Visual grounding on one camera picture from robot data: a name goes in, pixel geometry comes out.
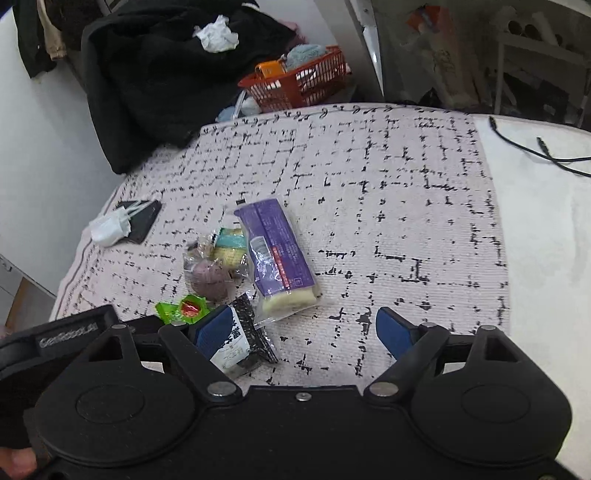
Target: basket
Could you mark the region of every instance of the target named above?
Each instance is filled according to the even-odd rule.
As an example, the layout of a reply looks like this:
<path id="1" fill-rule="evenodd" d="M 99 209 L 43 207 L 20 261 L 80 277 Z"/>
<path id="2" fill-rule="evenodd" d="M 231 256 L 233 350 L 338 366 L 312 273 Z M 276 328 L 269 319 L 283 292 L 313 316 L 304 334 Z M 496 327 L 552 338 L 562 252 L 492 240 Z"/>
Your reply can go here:
<path id="1" fill-rule="evenodd" d="M 256 100 L 263 112 L 276 112 L 320 103 L 345 86 L 345 58 L 339 47 L 290 72 L 272 78 L 256 73 L 239 83 Z"/>

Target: tablecloth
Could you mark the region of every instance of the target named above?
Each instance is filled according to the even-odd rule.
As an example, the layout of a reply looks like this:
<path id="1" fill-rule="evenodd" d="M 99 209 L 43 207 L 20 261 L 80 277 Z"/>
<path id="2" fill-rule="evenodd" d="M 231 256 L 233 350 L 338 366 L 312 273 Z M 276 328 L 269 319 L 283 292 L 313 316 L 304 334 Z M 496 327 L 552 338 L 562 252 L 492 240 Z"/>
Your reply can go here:
<path id="1" fill-rule="evenodd" d="M 188 242 L 227 225 L 236 200 L 277 196 L 324 304 L 267 328 L 280 363 L 242 387 L 366 386 L 393 362 L 375 333 L 381 306 L 457 333 L 508 330 L 498 207 L 469 115 L 333 105 L 209 125 L 185 150 L 159 148 L 104 211 L 155 196 L 163 209 L 142 245 L 102 249 L 83 232 L 52 319 L 107 303 L 123 320 L 153 314 L 187 293 Z"/>

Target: barcode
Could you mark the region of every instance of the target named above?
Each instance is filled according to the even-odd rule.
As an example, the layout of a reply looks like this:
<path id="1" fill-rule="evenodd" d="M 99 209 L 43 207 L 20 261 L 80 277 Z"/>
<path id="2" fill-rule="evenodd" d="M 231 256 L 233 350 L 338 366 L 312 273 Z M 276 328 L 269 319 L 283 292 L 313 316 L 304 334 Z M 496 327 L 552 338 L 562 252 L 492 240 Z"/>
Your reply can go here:
<path id="1" fill-rule="evenodd" d="M 265 241 L 265 237 L 256 236 L 255 238 L 253 238 L 251 240 L 251 250 L 256 255 L 256 258 L 259 262 L 274 262 L 273 256 L 271 255 L 271 251 L 269 250 L 267 242 Z"/>

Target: purple snack package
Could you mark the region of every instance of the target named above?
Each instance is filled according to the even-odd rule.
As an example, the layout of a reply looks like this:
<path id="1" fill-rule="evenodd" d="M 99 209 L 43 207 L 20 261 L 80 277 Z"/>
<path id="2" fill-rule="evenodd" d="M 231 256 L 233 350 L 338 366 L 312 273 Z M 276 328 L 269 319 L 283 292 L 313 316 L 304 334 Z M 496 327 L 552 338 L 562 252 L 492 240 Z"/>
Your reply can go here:
<path id="1" fill-rule="evenodd" d="M 277 199 L 241 205 L 234 215 L 248 239 L 253 281 L 263 296 L 258 320 L 278 320 L 315 305 L 319 292 L 314 275 Z"/>

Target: metal screw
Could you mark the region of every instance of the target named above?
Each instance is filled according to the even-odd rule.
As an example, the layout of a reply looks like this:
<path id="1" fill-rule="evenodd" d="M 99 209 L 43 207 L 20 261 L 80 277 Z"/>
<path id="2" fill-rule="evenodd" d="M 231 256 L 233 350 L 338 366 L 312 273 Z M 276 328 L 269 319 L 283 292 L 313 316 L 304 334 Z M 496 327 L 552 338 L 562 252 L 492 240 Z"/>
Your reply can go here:
<path id="1" fill-rule="evenodd" d="M 376 382 L 369 386 L 369 391 L 376 397 L 391 397 L 398 393 L 398 386 L 390 382 Z"/>
<path id="2" fill-rule="evenodd" d="M 312 400 L 312 394 L 308 392 L 298 392 L 295 394 L 295 399 L 297 401 L 308 401 Z"/>
<path id="3" fill-rule="evenodd" d="M 207 392 L 214 397 L 228 397 L 236 391 L 236 385 L 230 382 L 214 382 L 207 386 Z"/>

